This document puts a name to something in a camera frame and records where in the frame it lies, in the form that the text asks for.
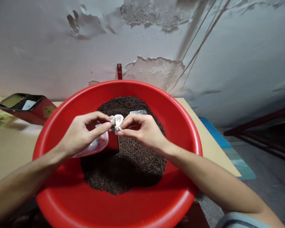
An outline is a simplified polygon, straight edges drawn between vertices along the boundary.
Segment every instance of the sleeve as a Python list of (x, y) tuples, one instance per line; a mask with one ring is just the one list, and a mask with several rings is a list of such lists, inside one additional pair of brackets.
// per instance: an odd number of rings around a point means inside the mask
[(221, 218), (216, 228), (271, 228), (270, 226), (242, 213), (231, 212)]

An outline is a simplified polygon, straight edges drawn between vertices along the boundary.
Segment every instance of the fingernail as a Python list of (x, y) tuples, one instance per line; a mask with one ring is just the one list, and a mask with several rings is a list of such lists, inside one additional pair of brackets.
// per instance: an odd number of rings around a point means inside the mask
[(103, 125), (104, 125), (104, 127), (106, 127), (106, 128), (110, 128), (110, 127), (112, 126), (112, 124), (111, 124), (110, 122), (106, 122), (106, 123), (104, 123)]

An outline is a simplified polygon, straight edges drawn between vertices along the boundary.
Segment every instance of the peeling wall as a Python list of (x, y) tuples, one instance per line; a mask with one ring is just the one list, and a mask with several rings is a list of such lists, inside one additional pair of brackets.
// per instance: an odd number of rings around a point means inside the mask
[(1, 0), (0, 95), (65, 99), (116, 79), (121, 62), (125, 79), (175, 85), (170, 94), (215, 126), (285, 106), (285, 0), (231, 0), (180, 78), (225, 0), (215, 2), (181, 62), (212, 3)]
[(168, 60), (162, 57), (156, 59), (137, 57), (137, 61), (125, 67), (123, 79), (136, 80), (154, 84), (167, 91), (168, 84), (176, 74), (179, 77), (185, 66), (181, 61)]

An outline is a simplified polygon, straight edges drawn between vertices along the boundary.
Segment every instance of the left hand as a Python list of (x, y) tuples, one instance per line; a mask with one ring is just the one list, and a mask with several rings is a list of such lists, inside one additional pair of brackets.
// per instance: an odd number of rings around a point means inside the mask
[[(98, 111), (76, 116), (57, 145), (59, 151), (66, 153), (67, 158), (83, 151), (98, 136), (111, 128), (110, 121), (109, 116)], [(95, 128), (95, 125), (99, 123), (102, 123), (102, 125)]]

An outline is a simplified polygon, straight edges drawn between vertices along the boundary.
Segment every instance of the yellow label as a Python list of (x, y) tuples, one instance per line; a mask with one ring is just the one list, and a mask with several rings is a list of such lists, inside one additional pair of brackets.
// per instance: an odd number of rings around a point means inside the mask
[(55, 106), (43, 106), (43, 117), (49, 118), (54, 110), (55, 110)]

